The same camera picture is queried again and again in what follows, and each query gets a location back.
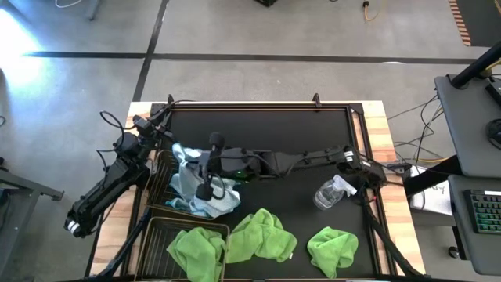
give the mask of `green microfiber towel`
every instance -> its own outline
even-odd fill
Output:
[[[262,208],[243,219],[229,236],[226,263],[243,262],[252,255],[283,262],[296,245],[296,237],[283,230],[280,220]]]
[[[336,268],[346,268],[353,263],[359,247],[357,236],[326,227],[308,242],[312,265],[319,267],[330,279],[336,278]]]
[[[180,231],[167,247],[188,279],[194,282],[219,280],[222,268],[219,259],[224,249],[225,242],[221,234],[202,227],[193,228],[189,232]]]

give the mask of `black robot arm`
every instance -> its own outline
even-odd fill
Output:
[[[198,160],[191,162],[193,169],[197,169],[199,176],[204,179],[204,183],[197,187],[196,197],[205,201],[214,197],[211,187],[214,176],[242,181],[276,179],[287,177],[295,170],[332,165],[343,176],[360,176],[371,187],[381,186],[387,181],[380,165],[363,160],[351,146],[285,154],[271,150],[222,149],[224,139],[217,132],[212,133],[210,141],[212,150],[202,151]]]
[[[151,117],[134,116],[138,136],[125,132],[114,144],[115,162],[106,168],[106,174],[97,184],[81,196],[68,212],[64,228],[75,237],[85,237],[94,232],[99,217],[120,195],[132,185],[141,187],[150,175],[146,161],[151,150],[162,137],[175,141],[166,127],[172,104],[167,104]]]

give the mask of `gray floor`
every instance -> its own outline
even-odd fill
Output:
[[[63,230],[67,210],[102,177],[95,149],[119,132],[99,118],[108,110],[125,119],[142,60],[12,58],[22,51],[145,52],[160,0],[106,0],[96,20],[87,3],[57,9],[52,0],[12,0],[0,9],[0,156],[11,170],[59,190],[61,202],[36,207],[11,277],[40,281],[83,275],[92,238]],[[485,48],[466,47],[446,0],[388,0],[376,20],[364,23],[361,2],[279,0],[266,9],[251,0],[171,0],[156,52],[475,58]],[[376,9],[378,3],[371,2]],[[428,101],[433,78],[462,65],[381,63],[276,63],[154,60],[142,101],[383,100],[387,116]],[[438,105],[425,111],[426,119]],[[390,120],[394,141],[420,135],[419,111]],[[424,146],[454,153],[443,117]],[[412,157],[415,148],[398,152]],[[423,157],[433,157],[423,153]],[[433,277],[494,280],[474,274],[469,262],[448,258],[452,231],[418,226],[427,272]]]

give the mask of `metal wire rack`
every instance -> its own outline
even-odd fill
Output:
[[[167,252],[167,247],[181,230],[190,231],[195,227],[203,227],[207,230],[219,232],[225,242],[229,236],[229,227],[224,224],[153,217],[146,229],[145,240],[141,247],[135,272],[135,281],[187,280],[186,273]],[[222,264],[220,281],[222,281],[225,272],[225,252],[221,256],[220,263]]]
[[[171,150],[160,150],[155,157],[154,167],[156,171],[146,184],[146,188],[150,191],[148,205],[162,210],[172,209],[166,206],[165,202],[179,197],[178,193],[169,186],[172,176],[178,173],[179,163]]]

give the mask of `spray bottle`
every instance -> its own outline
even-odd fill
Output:
[[[340,201],[344,196],[344,192],[350,197],[357,193],[357,189],[339,175],[335,175],[332,179],[326,181],[315,193],[313,202],[319,209],[325,211]]]

